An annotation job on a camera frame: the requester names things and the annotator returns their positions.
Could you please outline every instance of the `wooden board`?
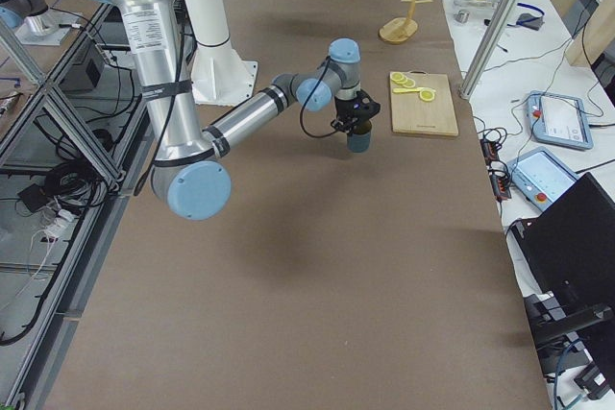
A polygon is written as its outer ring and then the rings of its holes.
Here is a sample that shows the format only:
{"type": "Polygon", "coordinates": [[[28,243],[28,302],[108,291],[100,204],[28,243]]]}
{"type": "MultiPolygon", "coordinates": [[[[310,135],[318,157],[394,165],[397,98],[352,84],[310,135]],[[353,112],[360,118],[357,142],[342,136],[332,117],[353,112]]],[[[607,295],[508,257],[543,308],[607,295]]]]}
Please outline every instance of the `wooden board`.
{"type": "Polygon", "coordinates": [[[459,128],[447,75],[410,72],[404,74],[414,80],[417,86],[435,89],[435,100],[426,103],[419,98],[418,93],[393,93],[393,88],[400,85],[394,84],[389,74],[393,132],[458,136],[459,128]]]}

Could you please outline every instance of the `black monitor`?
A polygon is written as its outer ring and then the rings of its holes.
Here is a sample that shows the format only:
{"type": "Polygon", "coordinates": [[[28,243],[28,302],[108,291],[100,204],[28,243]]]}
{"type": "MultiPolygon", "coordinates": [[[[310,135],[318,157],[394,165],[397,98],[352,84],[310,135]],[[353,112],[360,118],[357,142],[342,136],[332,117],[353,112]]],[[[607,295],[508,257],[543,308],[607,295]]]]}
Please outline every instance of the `black monitor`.
{"type": "MultiPolygon", "coordinates": [[[[525,230],[524,253],[544,291],[567,315],[604,303],[615,309],[615,203],[589,173],[525,230]]],[[[578,331],[615,389],[615,322],[578,331]]]]}

